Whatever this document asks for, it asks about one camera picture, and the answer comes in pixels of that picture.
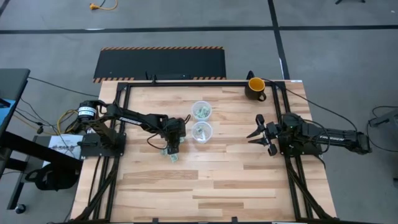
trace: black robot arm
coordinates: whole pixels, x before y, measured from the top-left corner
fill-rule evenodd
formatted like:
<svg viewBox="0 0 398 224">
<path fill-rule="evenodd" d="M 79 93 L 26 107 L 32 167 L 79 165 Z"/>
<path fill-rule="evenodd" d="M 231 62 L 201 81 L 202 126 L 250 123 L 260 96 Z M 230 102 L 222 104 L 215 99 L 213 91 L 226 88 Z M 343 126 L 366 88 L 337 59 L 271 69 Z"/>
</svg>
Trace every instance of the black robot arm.
<svg viewBox="0 0 398 224">
<path fill-rule="evenodd" d="M 262 134 L 262 138 L 249 141 L 249 143 L 269 145 L 271 156 L 277 153 L 275 144 L 271 139 L 278 139 L 281 153 L 296 156 L 298 154 L 320 155 L 323 153 L 320 144 L 345 147 L 351 152 L 367 154 L 372 152 L 369 147 L 369 138 L 361 132 L 345 131 L 330 128 L 321 128 L 307 122 L 299 115 L 286 113 L 280 118 L 280 124 L 273 122 L 264 125 L 261 114 L 256 116 L 257 130 L 248 138 Z"/>
<path fill-rule="evenodd" d="M 101 113 L 103 108 L 106 108 L 106 112 L 102 113 L 101 117 L 98 116 L 98 108 Z M 100 137 L 102 146 L 117 148 L 120 142 L 118 141 L 120 134 L 104 124 L 105 121 L 109 120 L 124 121 L 140 126 L 149 133 L 159 134 L 167 141 L 168 154 L 178 153 L 180 138 L 186 136 L 185 121 L 182 118 L 169 118 L 164 114 L 140 114 L 121 108 L 117 103 L 106 104 L 101 100 L 90 100 L 80 103 L 78 121 L 82 125 L 94 129 Z"/>
</svg>

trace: plastic cup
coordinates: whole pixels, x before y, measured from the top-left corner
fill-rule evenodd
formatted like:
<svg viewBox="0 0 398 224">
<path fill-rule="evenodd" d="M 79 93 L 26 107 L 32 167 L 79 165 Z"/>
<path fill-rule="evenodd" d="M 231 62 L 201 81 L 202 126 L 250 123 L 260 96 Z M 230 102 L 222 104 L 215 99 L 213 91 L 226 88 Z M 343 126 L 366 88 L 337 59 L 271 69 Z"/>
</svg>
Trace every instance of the plastic cup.
<svg viewBox="0 0 398 224">
<path fill-rule="evenodd" d="M 192 114 L 198 121 L 207 121 L 211 115 L 211 105 L 206 101 L 197 101 L 192 105 Z"/>
<path fill-rule="evenodd" d="M 213 135 L 213 128 L 209 123 L 205 121 L 198 121 L 192 126 L 192 137 L 199 142 L 200 144 L 204 144 Z"/>
</svg>

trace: black mug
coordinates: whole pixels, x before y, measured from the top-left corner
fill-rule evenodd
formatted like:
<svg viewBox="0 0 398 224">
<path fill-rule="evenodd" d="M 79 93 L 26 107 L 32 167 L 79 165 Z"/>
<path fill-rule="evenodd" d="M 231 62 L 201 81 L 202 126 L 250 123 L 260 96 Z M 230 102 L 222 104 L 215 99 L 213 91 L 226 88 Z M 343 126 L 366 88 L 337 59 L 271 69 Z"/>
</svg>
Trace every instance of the black mug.
<svg viewBox="0 0 398 224">
<path fill-rule="evenodd" d="M 264 89 L 266 88 L 266 84 L 261 78 L 251 78 L 248 81 L 248 84 L 244 87 L 244 94 L 250 100 L 258 100 L 264 101 L 267 99 L 266 94 L 264 93 Z"/>
</svg>

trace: wooden plank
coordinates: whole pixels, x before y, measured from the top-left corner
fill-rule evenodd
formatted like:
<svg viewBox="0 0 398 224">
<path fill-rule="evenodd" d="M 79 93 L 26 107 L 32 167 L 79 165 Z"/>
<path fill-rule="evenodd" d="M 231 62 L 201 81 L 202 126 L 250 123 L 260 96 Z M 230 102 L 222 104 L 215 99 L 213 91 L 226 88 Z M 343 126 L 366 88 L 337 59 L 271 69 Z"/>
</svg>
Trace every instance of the wooden plank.
<svg viewBox="0 0 398 224">
<path fill-rule="evenodd" d="M 111 103 L 116 86 L 115 81 L 103 82 L 99 98 Z M 303 83 L 286 82 L 286 87 L 305 97 Z M 248 144 L 246 139 L 256 129 L 257 114 L 262 114 L 267 123 L 277 121 L 271 88 L 267 87 L 265 93 L 268 100 L 259 102 L 247 100 L 243 87 L 132 88 L 129 109 L 144 114 L 185 118 L 194 102 L 209 101 L 213 108 L 209 120 L 213 137 L 206 144 L 197 144 L 191 135 L 196 122 L 192 118 L 186 125 L 187 137 L 180 146 L 179 160 L 171 163 L 168 156 L 147 144 L 151 134 L 127 124 L 127 145 L 119 165 L 111 221 L 151 222 L 153 217 L 161 222 L 230 222 L 231 217 L 252 222 L 294 220 L 284 158 L 270 157 L 266 147 Z M 278 95 L 284 112 L 282 95 Z M 311 119 L 308 103 L 291 93 L 288 96 L 291 110 Z M 165 146 L 164 139 L 158 136 L 151 141 Z M 323 164 L 313 156 L 302 156 L 302 161 L 308 189 L 325 211 L 335 216 Z M 87 205 L 95 163 L 96 158 L 83 163 L 72 217 Z M 298 196 L 305 216 L 300 192 Z M 105 203 L 106 199 L 101 205 L 102 216 Z"/>
</svg>

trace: concrete floor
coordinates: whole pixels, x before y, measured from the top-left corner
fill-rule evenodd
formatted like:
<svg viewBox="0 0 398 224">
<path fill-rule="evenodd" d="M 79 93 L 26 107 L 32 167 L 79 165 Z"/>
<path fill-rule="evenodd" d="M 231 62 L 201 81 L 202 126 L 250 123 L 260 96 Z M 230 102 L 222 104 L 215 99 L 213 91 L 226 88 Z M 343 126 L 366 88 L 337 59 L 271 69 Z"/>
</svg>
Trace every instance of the concrete floor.
<svg viewBox="0 0 398 224">
<path fill-rule="evenodd" d="M 119 0 L 114 11 L 90 11 L 93 0 L 10 0 L 0 18 L 6 29 L 89 29 L 171 26 L 270 26 L 266 0 Z M 106 6 L 113 5 L 107 0 Z M 398 24 L 395 0 L 277 0 L 280 26 Z M 291 79 L 304 81 L 309 99 L 351 119 L 365 131 L 371 108 L 398 105 L 398 30 L 283 31 L 281 32 Z M 273 31 L 174 32 L 135 34 L 0 35 L 0 67 L 29 68 L 32 77 L 98 94 L 92 83 L 100 48 L 109 46 L 219 45 L 226 51 L 229 79 L 257 76 L 281 79 Z M 23 98 L 39 115 L 55 123 L 65 110 L 76 108 L 89 96 L 77 95 L 30 80 Z M 21 109 L 27 110 L 20 103 Z M 330 128 L 351 126 L 311 106 L 315 121 Z M 35 130 L 11 121 L 9 131 L 32 139 Z M 398 138 L 388 129 L 372 129 L 372 139 L 395 149 Z M 344 220 L 396 223 L 398 153 L 374 149 L 359 156 L 331 148 L 325 154 L 326 172 L 338 216 Z M 61 222 L 72 205 L 76 188 L 42 192 L 26 185 L 20 202 L 28 211 L 6 210 L 17 174 L 0 181 L 0 223 Z"/>
</svg>

